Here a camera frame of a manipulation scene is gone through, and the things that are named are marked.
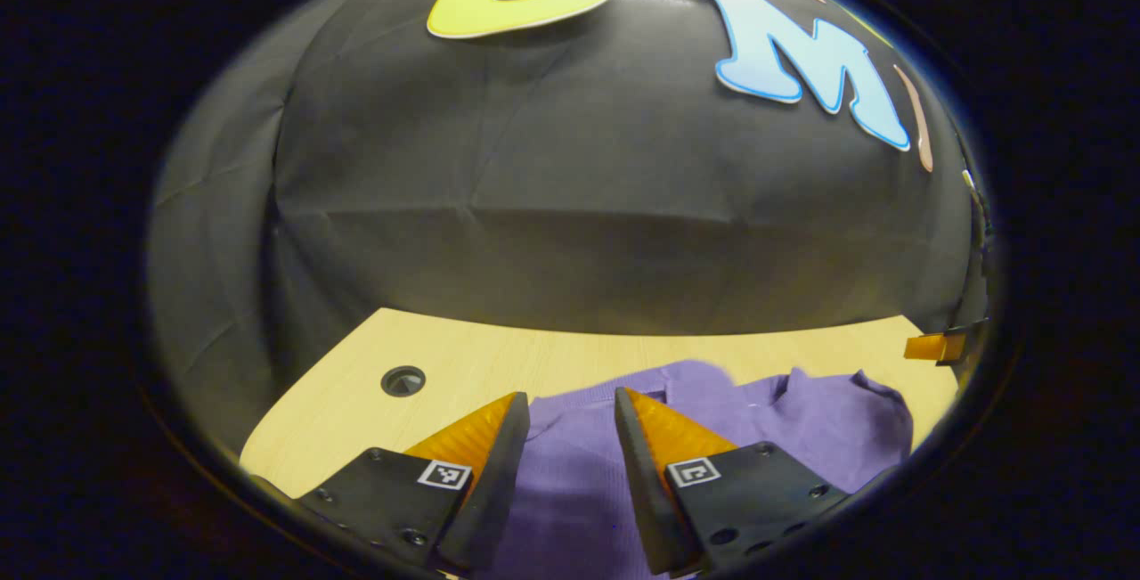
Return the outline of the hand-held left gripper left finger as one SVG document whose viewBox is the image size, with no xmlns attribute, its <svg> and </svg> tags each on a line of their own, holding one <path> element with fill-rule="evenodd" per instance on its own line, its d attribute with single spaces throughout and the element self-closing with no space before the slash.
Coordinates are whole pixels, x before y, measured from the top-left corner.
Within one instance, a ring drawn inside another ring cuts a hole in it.
<svg viewBox="0 0 1140 580">
<path fill-rule="evenodd" d="M 367 447 L 298 504 L 412 567 L 492 567 L 529 428 L 528 397 L 512 392 L 404 454 Z"/>
</svg>

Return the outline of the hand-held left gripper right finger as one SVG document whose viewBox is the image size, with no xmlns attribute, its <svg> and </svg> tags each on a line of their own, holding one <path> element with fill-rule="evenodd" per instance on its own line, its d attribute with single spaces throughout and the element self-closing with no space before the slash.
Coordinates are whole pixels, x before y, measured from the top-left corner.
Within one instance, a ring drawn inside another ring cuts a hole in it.
<svg viewBox="0 0 1140 580">
<path fill-rule="evenodd" d="M 705 575 L 762 559 L 846 503 L 780 446 L 734 446 L 628 387 L 614 391 L 632 510 L 656 575 Z"/>
</svg>

